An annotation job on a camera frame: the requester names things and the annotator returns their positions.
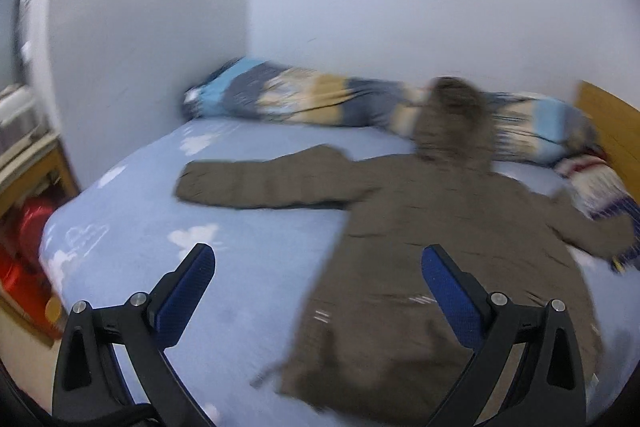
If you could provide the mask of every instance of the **blue gripper pad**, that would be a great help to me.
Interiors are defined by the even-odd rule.
[[[178,343],[215,271],[213,250],[198,244],[151,291],[146,313],[159,349]]]
[[[482,315],[434,247],[427,247],[422,251],[422,277],[458,342],[474,351],[478,350],[484,342]]]

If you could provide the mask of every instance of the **blue bedsheet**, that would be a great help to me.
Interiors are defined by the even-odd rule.
[[[277,378],[259,390],[250,386],[265,367],[285,358],[299,306],[346,213],[240,211],[180,203],[172,196],[191,160],[270,159],[322,143],[354,159],[412,150],[407,140],[374,128],[191,121],[133,153],[60,208],[47,223],[42,263],[67,309],[79,299],[103,307],[149,291],[195,243],[211,245],[216,275],[180,343],[166,351],[197,402],[220,427],[362,425],[277,395]],[[539,175],[532,184],[540,185]],[[597,412],[619,393],[640,358],[640,274],[614,275],[604,262],[577,258],[613,364],[591,400]],[[116,351],[134,398],[143,401],[126,353]]]

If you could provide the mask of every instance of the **beige floor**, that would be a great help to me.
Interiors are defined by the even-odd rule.
[[[45,346],[0,309],[0,359],[15,383],[49,412],[59,344]]]

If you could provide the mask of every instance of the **metal screw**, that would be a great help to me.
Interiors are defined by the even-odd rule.
[[[507,295],[505,295],[504,293],[491,294],[491,302],[494,303],[496,306],[504,306],[505,304],[507,304],[508,301],[509,299],[507,298]]]
[[[560,299],[553,299],[551,301],[551,307],[557,312],[563,312],[566,309],[564,302],[562,302]]]
[[[143,292],[134,293],[129,299],[129,302],[134,306],[142,306],[142,304],[146,302],[146,293],[143,293]]]
[[[73,307],[71,308],[71,311],[73,311],[74,313],[82,313],[85,309],[86,309],[86,302],[78,301],[76,302],[76,304],[73,305]]]

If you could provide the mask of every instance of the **jacket's left sleeve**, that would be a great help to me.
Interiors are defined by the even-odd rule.
[[[353,162],[337,149],[319,145],[270,161],[191,162],[175,195],[234,208],[346,203],[374,188],[367,168],[371,161]]]
[[[553,198],[533,193],[530,196],[548,226],[573,247],[610,260],[633,246],[634,227],[628,214],[592,221],[573,206],[565,190]]]

